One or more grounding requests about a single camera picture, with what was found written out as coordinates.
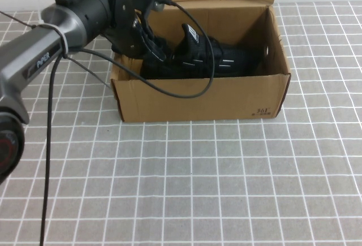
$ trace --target black sneaker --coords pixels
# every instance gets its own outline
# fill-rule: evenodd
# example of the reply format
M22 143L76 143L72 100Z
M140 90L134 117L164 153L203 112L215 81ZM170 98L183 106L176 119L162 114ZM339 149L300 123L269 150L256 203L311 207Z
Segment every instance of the black sneaker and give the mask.
M182 24L184 39L166 62L144 60L141 76L147 79L207 78L212 66L211 54L206 49L204 36L190 25ZM263 49L238 49L220 44L209 37L215 58L214 77L238 77L252 75L264 57Z

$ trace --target cardboard box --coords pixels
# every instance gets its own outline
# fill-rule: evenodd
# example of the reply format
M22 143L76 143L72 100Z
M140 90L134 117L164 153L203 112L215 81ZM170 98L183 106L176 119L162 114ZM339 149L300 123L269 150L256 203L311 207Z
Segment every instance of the cardboard box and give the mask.
M274 0L174 0L186 8L209 36L222 43L265 46L266 57L256 76L215 78L203 96L178 99L166 96L113 67L111 83L124 122L164 122L274 118L278 115L291 72L283 50ZM152 12L149 23L156 35L172 45L183 38L182 23L201 33L175 7ZM141 60L116 55L115 59L140 72ZM195 94L209 79L151 80L158 87L179 94Z

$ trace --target black cable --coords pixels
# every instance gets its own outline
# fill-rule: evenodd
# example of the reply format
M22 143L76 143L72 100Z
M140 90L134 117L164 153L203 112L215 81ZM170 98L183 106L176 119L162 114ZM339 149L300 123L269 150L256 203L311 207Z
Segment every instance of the black cable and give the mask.
M204 35L206 41L207 41L207 45L209 46L209 50L210 50L210 53L211 53L211 57L212 57L212 71L211 71L211 76L210 76L210 80L207 84L207 86L204 88L204 90L202 90L201 92L199 93L196 93L196 94L193 94L193 95L182 95L182 94L175 94L175 93L171 93L171 92L168 92L166 90L163 90L159 87L157 87L156 85L152 84L150 81L148 81L147 79L143 78L142 76L140 76L139 74L133 72L132 70L130 70L129 68L127 68L126 66L120 64L119 62L116 62L115 60L107 57L106 55L102 54L102 53L99 53L99 52L96 52L96 51L93 51L93 50L89 50L89 49L77 49L76 51L79 51L79 52L83 52L83 53L88 53L88 54L92 54L92 55L96 55L100 58L103 58L111 63L113 63L114 65L116 65L117 67L125 70L126 72L128 72L130 75L132 75L133 77L141 80L143 83L145 83L146 85L150 86L151 88L157 90L158 92L161 92L165 95L168 95L168 96L172 96L172 97L176 97L176 98L183 98L183 99L189 99L189 98L196 98L196 97L199 97L201 95L203 95L204 93L206 93L209 88L211 87L212 85L212 82L214 80L214 74L215 74L215 58L214 58L214 51L213 51L213 47L212 47L212 44L211 44L211 41L208 37L208 35L206 34L206 32L204 31L204 29L201 27L201 25L199 24L199 22L188 12L186 11L182 6L180 6L179 4L171 1L171 0L166 0L165 2L167 5L170 5L170 6L175 6L177 8L179 8L181 11L183 11L196 25L197 27L201 30L202 34Z
M107 88L111 89L111 86L108 85L107 83L105 83L98 75L96 75L94 72L92 72L90 69L88 69L86 66L82 65L81 63L79 63L78 61L76 61L75 59L72 59L70 57L66 57L66 59L69 59L70 61L74 62L75 64L77 64L79 67L81 67L84 71L89 72L91 75L93 75L96 79L98 79L101 83L103 83L103 85L105 85Z
M14 20L14 21L17 21L18 23L20 23L20 24L22 24L22 25L24 25L24 26L26 26L26 27L30 27L31 29L36 28L36 25L35 25L35 24L27 24L27 23L25 23L25 22L23 22L23 21L15 18L15 17L13 17L13 16L11 16L11 15L9 15L8 13L5 13L5 12L3 12L3 11L0 11L0 13L1 13L2 15L6 16L6 17L9 17L10 19L12 19L12 20Z
M44 245L46 208L48 206L49 176L50 176L50 146L51 146L51 114L53 109L54 79L55 79L55 72L57 71L61 59L62 55L59 55L54 63L53 69L51 70L50 81L49 81L48 117L47 117L48 121L46 125L47 128L46 128L45 184L44 184L43 211L41 215L40 246Z

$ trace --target gray grid pattern surface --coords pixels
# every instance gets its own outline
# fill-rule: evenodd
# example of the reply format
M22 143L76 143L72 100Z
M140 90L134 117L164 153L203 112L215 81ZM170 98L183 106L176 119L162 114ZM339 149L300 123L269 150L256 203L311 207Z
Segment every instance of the gray grid pattern surface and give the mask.
M362 245L362 2L275 13L292 68L275 119L122 124L111 91L62 61L47 245ZM25 31L0 16L0 45ZM88 47L111 55L105 40ZM74 58L108 81L109 62ZM0 186L1 245L38 244L49 76L23 92L31 122Z

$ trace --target shoe tongue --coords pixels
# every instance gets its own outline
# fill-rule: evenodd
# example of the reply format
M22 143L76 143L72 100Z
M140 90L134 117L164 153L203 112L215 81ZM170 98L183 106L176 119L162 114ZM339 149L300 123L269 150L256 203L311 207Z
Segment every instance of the shoe tongue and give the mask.
M185 32L185 40L190 48L192 45L199 45L200 36L197 32L188 24L182 24L182 28Z

